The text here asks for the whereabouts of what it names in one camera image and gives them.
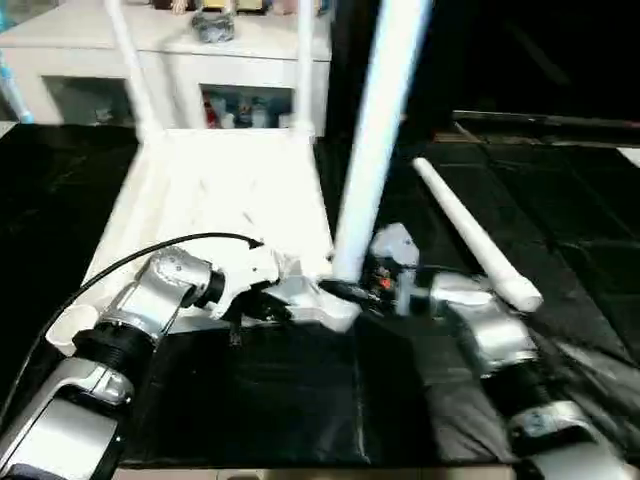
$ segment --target black cable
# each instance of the black cable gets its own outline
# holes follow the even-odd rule
[[[128,255],[118,260],[117,262],[111,264],[101,272],[94,275],[92,278],[87,280],[87,282],[85,282],[78,290],[76,290],[73,294],[71,294],[65,300],[65,302],[62,305],[60,305],[60,307],[58,307],[58,309],[54,312],[54,314],[49,318],[47,323],[45,323],[45,325],[38,332],[38,336],[36,337],[34,342],[31,344],[31,347],[27,352],[27,356],[25,357],[24,361],[22,362],[22,365],[20,366],[18,375],[16,375],[15,379],[13,380],[13,383],[11,384],[11,389],[9,390],[9,394],[5,398],[4,404],[2,405],[2,410],[0,411],[0,432],[2,432],[3,425],[6,420],[7,412],[9,410],[9,407],[13,403],[13,399],[16,395],[18,387],[20,386],[22,377],[24,376],[24,372],[27,370],[27,367],[31,362],[33,354],[35,353],[36,349],[40,345],[40,342],[42,341],[42,339],[47,334],[47,331],[56,322],[58,317],[62,315],[62,312],[64,312],[68,307],[70,307],[71,304],[73,304],[73,302],[75,302],[80,297],[80,295],[85,293],[87,290],[93,287],[100,280],[110,275],[111,273],[113,273],[115,270],[122,267],[123,265],[126,265],[127,263],[131,263],[132,261],[137,260],[140,257],[148,255],[149,253],[153,253],[157,250],[162,250],[165,247],[169,247],[177,243],[188,242],[191,240],[198,240],[200,238],[231,238],[235,240],[242,240],[249,244],[249,248],[256,248],[264,245],[262,242],[258,240],[255,240],[250,237],[246,237],[244,235],[236,234],[236,233],[226,233],[226,232],[194,233],[191,235],[184,235],[182,237],[172,238],[171,240],[165,240],[164,242],[156,243],[155,245],[151,245],[150,247],[146,247],[146,248],[143,248],[142,250],[138,250],[137,252],[132,253],[131,255]]]
[[[451,273],[460,273],[462,275],[477,275],[469,270],[465,270],[463,268],[458,267],[447,267],[446,265],[438,265],[435,263],[421,263],[416,265],[415,267],[404,267],[407,270],[415,270],[416,272],[428,272],[428,271],[437,271],[437,272],[451,272]]]

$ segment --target white plastic rod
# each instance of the white plastic rod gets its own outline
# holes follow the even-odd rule
[[[389,169],[432,0],[383,0],[338,223],[333,273],[357,282]]]
[[[315,21],[314,0],[298,1],[298,63],[297,84],[294,99],[295,123],[297,133],[308,137],[315,136],[311,118],[311,99],[313,91],[313,24]]]
[[[433,165],[425,158],[416,158],[413,166],[484,269],[495,291],[522,312],[536,311],[542,304],[538,289],[511,265]]]
[[[162,126],[153,109],[149,88],[144,80],[138,53],[131,39],[120,1],[104,0],[104,6],[111,20],[116,45],[128,72],[127,90],[132,102],[138,139],[144,142],[150,137],[162,133]]]

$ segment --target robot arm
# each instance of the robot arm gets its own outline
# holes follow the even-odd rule
[[[234,286],[228,277],[177,247],[151,256],[93,329],[76,334],[75,355],[58,366],[0,439],[0,478],[110,478],[129,405],[158,343],[180,308],[207,302],[228,307],[230,296],[250,286]]]
[[[419,252],[399,224],[379,232],[370,251],[362,284],[327,280],[321,287],[385,317],[428,312],[446,324],[505,422],[521,459],[519,479],[632,478],[578,405],[549,387],[520,314],[486,278],[440,271],[428,288],[416,286]]]
[[[624,462],[578,405],[546,382],[535,343],[519,315],[481,282],[439,273],[432,314],[447,322],[507,426],[519,479],[630,480]]]

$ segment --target black fabric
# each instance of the black fabric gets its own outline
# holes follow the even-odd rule
[[[66,480],[58,475],[18,463],[11,467],[2,480]]]
[[[36,332],[80,285],[136,148],[133,131],[111,127],[18,125],[0,139],[3,400]],[[23,390],[59,358],[43,345]]]
[[[548,388],[546,373],[537,361],[522,362],[481,379],[482,389],[500,415],[512,418],[530,408],[561,400]]]
[[[352,335],[320,326],[165,339],[126,465],[351,464],[364,451]]]

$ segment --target white plastic part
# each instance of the white plastic part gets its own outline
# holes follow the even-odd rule
[[[383,0],[351,154],[334,276],[357,282],[433,2]]]
[[[404,267],[416,267],[420,261],[420,250],[402,223],[392,223],[379,230],[369,250],[376,257],[393,258]]]
[[[295,323],[319,322],[334,332],[346,332],[360,315],[361,308],[342,300],[318,286],[306,276],[291,276],[265,290],[287,302]]]
[[[298,1],[298,63],[297,84],[294,98],[296,133],[315,136],[311,118],[311,95],[313,84],[313,24],[315,20],[313,0]]]
[[[120,50],[122,60],[129,74],[126,85],[136,120],[138,140],[146,142],[150,138],[161,134],[163,130],[153,108],[149,88],[144,79],[138,53],[131,40],[131,34],[124,19],[120,1],[104,0],[104,6],[111,20],[116,45]]]
[[[70,357],[76,351],[73,336],[80,330],[92,328],[98,320],[98,310],[91,305],[71,305],[49,329],[47,341]]]
[[[542,304],[538,289],[511,265],[433,165],[425,158],[416,158],[413,166],[484,269],[494,290],[518,310],[536,311]]]

